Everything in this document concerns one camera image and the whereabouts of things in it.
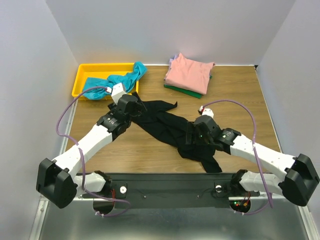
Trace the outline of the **black t-shirt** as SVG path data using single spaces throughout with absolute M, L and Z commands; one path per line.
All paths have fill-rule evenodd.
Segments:
M 169 113 L 178 106 L 162 100 L 144 101 L 146 111 L 132 121 L 158 141 L 177 148 L 184 159 L 200 162 L 207 173 L 221 173 L 211 145 L 186 144 L 188 120 Z

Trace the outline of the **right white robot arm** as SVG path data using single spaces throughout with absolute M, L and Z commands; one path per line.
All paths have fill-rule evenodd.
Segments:
M 268 171 L 255 173 L 239 170 L 230 181 L 231 192 L 235 195 L 265 192 L 281 195 L 289 202 L 305 207 L 320 183 L 308 156 L 292 156 L 254 143 L 232 128 L 221 129 L 208 115 L 187 123 L 186 143 L 212 147 L 216 151 L 256 163 Z

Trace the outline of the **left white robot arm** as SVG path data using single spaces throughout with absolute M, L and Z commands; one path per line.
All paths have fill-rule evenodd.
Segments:
M 101 171 L 78 175 L 86 162 L 123 134 L 134 117 L 146 111 L 137 92 L 113 97 L 113 101 L 108 106 L 109 112 L 81 140 L 53 160 L 45 158 L 39 164 L 36 190 L 58 208 L 63 209 L 76 196 L 90 192 L 100 197 L 115 192 L 111 177 Z

